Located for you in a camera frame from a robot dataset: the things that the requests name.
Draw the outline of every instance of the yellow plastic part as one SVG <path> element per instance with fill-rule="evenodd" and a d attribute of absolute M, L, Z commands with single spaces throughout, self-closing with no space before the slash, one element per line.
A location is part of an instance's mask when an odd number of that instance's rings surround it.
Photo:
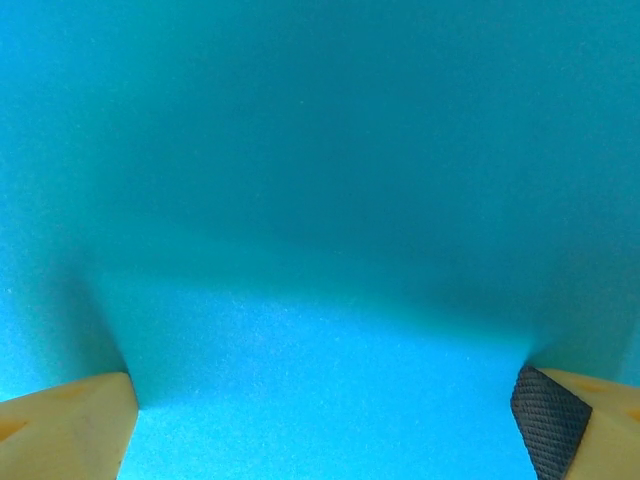
<path fill-rule="evenodd" d="M 593 408 L 565 480 L 640 478 L 640 389 L 560 370 L 540 371 Z"/>
<path fill-rule="evenodd" d="M 124 373 L 0 403 L 0 480 L 114 480 L 137 418 Z"/>

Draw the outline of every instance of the black rubber pad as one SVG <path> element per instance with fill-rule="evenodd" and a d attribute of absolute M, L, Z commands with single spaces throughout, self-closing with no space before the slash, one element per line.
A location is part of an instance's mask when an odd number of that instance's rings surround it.
<path fill-rule="evenodd" d="M 539 480 L 562 480 L 580 446 L 592 408 L 533 367 L 524 367 L 511 411 Z"/>

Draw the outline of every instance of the textured grip pad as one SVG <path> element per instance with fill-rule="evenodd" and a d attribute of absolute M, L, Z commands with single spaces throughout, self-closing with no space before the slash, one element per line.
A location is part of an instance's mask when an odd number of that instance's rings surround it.
<path fill-rule="evenodd" d="M 533 367 L 524 367 L 511 397 L 516 419 L 540 480 L 562 480 L 591 417 L 590 405 Z"/>

